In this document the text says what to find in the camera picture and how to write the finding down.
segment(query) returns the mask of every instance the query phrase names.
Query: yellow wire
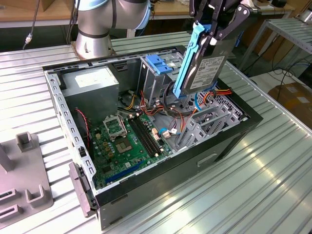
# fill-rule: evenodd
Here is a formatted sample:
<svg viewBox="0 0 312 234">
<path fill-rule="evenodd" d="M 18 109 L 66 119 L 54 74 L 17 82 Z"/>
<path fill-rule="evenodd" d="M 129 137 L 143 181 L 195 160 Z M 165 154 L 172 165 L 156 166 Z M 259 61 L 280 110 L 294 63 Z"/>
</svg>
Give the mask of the yellow wire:
<svg viewBox="0 0 312 234">
<path fill-rule="evenodd" d="M 125 108 L 125 110 L 130 110 L 130 109 L 133 107 L 133 104 L 134 104 L 134 102 L 135 102 L 135 98 L 136 98 L 136 97 L 137 97 L 136 95 L 133 95 L 133 96 L 132 96 L 132 101 L 131 101 L 130 105 L 129 105 L 128 107 Z"/>
</svg>

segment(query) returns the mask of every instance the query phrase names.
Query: green circuit board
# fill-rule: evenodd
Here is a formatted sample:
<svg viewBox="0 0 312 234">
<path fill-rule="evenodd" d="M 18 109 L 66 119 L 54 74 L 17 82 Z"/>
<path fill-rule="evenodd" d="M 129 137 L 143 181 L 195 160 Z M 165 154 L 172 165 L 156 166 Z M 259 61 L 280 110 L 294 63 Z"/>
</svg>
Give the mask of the green circuit board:
<svg viewBox="0 0 312 234">
<path fill-rule="evenodd" d="M 148 116 L 145 114 L 141 115 L 139 120 L 144 124 L 148 134 L 153 137 L 152 129 L 154 126 L 148 119 Z M 116 122 L 112 121 L 109 123 L 110 133 L 115 133 L 122 129 Z M 158 156 L 150 155 L 130 126 L 129 120 L 124 119 L 123 123 L 127 135 L 125 137 L 119 136 L 114 140 L 110 140 L 104 124 L 90 130 L 93 141 L 91 147 L 94 150 L 93 164 L 97 170 L 94 176 L 96 189 L 103 188 L 172 154 L 172 149 L 163 139 L 159 141 L 153 139 L 161 149 L 161 153 Z"/>
</svg>

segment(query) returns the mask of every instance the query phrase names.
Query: cardboard box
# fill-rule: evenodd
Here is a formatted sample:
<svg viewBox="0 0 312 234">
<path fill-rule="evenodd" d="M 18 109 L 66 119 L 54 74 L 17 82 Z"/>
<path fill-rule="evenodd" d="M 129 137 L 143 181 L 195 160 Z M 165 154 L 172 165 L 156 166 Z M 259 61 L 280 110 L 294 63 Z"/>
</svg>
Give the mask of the cardboard box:
<svg viewBox="0 0 312 234">
<path fill-rule="evenodd" d="M 45 11 L 53 2 L 54 0 L 40 0 L 38 11 Z M 37 0 L 0 0 L 0 4 L 27 10 L 35 10 Z"/>
<path fill-rule="evenodd" d="M 312 103 L 297 105 L 291 110 L 291 113 L 312 129 Z"/>
<path fill-rule="evenodd" d="M 312 94 L 299 83 L 278 85 L 269 91 L 269 95 L 289 110 L 294 116 L 312 129 Z"/>
</svg>

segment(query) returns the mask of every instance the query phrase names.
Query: slotted aluminum surface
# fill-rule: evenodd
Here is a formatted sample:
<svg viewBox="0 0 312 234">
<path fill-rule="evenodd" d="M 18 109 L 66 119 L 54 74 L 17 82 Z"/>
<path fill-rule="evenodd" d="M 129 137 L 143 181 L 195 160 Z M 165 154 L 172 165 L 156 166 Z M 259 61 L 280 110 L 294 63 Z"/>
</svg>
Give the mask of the slotted aluminum surface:
<svg viewBox="0 0 312 234">
<path fill-rule="evenodd" d="M 312 25 L 298 19 L 270 19 L 267 27 L 312 54 Z"/>
<path fill-rule="evenodd" d="M 113 41 L 119 54 L 187 45 L 186 33 Z M 41 66 L 75 61 L 70 46 L 0 54 L 0 142 L 39 136 L 54 205 L 4 233 L 100 233 L 85 218 L 69 178 L 71 157 Z M 308 233 L 312 227 L 312 139 L 229 63 L 221 79 L 264 118 L 224 160 L 125 217 L 106 233 Z"/>
</svg>

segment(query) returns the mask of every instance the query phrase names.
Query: motherboard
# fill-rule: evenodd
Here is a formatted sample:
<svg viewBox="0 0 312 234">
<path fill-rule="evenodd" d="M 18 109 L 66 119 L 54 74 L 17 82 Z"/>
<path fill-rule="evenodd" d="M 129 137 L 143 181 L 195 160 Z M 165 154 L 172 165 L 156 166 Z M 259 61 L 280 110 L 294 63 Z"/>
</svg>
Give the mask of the motherboard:
<svg viewBox="0 0 312 234">
<path fill-rule="evenodd" d="M 172 149 L 142 114 L 122 119 L 111 116 L 90 130 L 96 189 L 103 188 L 130 173 L 172 154 Z"/>
</svg>

